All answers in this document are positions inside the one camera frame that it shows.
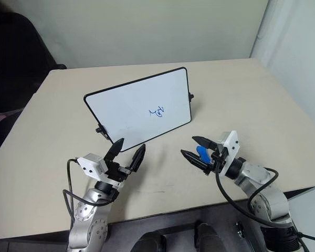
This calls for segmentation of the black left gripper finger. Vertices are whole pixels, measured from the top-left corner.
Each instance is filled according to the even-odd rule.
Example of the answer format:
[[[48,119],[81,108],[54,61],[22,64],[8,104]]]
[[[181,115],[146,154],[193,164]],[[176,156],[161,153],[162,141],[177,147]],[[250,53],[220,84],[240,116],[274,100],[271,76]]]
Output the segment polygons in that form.
[[[145,144],[142,144],[135,152],[135,154],[132,157],[132,162],[129,166],[129,170],[131,172],[137,172],[139,169],[145,155]]]
[[[104,156],[105,161],[113,161],[113,159],[121,152],[124,143],[124,138],[117,140]]]

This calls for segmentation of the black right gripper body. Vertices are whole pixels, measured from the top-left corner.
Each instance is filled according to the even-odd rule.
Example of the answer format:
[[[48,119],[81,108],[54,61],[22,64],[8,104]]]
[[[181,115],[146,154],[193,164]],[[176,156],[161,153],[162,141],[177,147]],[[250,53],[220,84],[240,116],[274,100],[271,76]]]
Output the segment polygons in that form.
[[[213,150],[213,153],[211,154],[213,164],[209,166],[210,171],[215,172],[215,169],[218,168],[218,172],[220,173],[226,163],[227,148],[222,144],[210,143],[209,149]]]

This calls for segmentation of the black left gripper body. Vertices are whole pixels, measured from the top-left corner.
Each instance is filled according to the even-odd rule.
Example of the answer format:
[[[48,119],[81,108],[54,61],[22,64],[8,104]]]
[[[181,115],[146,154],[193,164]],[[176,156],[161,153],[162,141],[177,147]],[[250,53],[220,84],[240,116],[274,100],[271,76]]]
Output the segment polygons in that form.
[[[132,171],[128,167],[122,167],[119,163],[104,159],[104,162],[107,166],[106,175],[109,179],[123,182],[128,176],[132,173]]]

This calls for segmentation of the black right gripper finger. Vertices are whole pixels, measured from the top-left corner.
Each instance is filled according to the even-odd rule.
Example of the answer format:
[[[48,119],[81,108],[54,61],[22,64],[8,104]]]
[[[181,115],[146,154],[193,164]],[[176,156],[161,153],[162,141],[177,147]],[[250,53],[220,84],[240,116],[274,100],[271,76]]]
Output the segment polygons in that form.
[[[181,154],[195,167],[202,170],[206,175],[209,175],[213,171],[211,163],[205,163],[200,159],[200,156],[186,150],[181,150]]]
[[[220,152],[220,149],[218,147],[218,144],[210,139],[207,139],[203,136],[193,136],[192,139],[199,144],[200,146],[206,148],[206,149],[210,149],[213,151],[218,151]]]

